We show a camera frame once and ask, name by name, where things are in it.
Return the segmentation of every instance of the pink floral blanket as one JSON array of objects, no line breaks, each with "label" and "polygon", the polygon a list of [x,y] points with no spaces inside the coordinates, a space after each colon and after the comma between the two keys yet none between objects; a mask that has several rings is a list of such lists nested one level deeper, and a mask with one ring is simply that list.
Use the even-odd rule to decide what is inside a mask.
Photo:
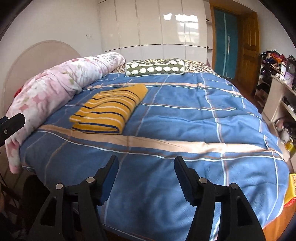
[{"label": "pink floral blanket", "polygon": [[19,147],[48,116],[69,102],[82,88],[125,63],[118,53],[66,61],[28,80],[15,97],[6,116],[25,116],[25,126],[6,140],[5,147],[12,173],[20,170]]}]

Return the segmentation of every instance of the headboard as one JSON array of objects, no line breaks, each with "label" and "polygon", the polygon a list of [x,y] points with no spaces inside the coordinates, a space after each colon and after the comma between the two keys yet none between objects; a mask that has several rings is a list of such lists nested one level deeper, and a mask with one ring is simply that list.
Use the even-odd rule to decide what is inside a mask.
[{"label": "headboard", "polygon": [[28,79],[55,65],[80,57],[70,45],[55,40],[42,41],[26,49],[13,63],[6,76],[2,97],[4,112],[6,113],[11,105],[15,92]]}]

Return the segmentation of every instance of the bedspread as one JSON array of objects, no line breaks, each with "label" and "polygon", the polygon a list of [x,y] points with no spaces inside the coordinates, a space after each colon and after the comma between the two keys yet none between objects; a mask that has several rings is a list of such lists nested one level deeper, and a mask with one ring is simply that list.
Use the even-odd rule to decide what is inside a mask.
[{"label": "bedspread", "polygon": [[[123,135],[71,130],[69,117],[95,93],[136,83],[148,93]],[[263,227],[281,212],[287,189],[289,170],[277,142],[257,109],[213,74],[108,74],[51,115],[20,155],[49,188],[78,184],[117,155],[114,186],[99,207],[103,225],[131,240],[172,241],[186,239],[195,212],[174,172],[176,156],[212,183],[238,183]],[[216,207],[211,240],[219,225]]]},{"label": "bedspread", "polygon": [[9,168],[20,167],[19,146],[54,111],[65,105],[82,88],[110,73],[125,62],[118,53],[77,58],[66,61],[28,80],[15,97],[6,116],[25,116],[25,126],[6,140]]}]

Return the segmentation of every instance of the yellow striped towel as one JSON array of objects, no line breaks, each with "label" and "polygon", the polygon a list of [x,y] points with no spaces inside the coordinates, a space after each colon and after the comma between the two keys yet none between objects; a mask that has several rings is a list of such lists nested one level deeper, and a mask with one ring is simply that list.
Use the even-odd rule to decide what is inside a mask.
[{"label": "yellow striped towel", "polygon": [[144,99],[144,84],[95,94],[70,117],[72,129],[85,133],[121,134],[135,107]]}]

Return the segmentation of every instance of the yellow box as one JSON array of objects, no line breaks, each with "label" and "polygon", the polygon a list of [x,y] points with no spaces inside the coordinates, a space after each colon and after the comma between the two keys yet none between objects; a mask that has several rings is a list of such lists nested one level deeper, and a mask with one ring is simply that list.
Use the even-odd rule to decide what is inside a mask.
[{"label": "yellow box", "polygon": [[284,199],[284,206],[288,207],[296,200],[296,174],[290,174],[289,185]]}]

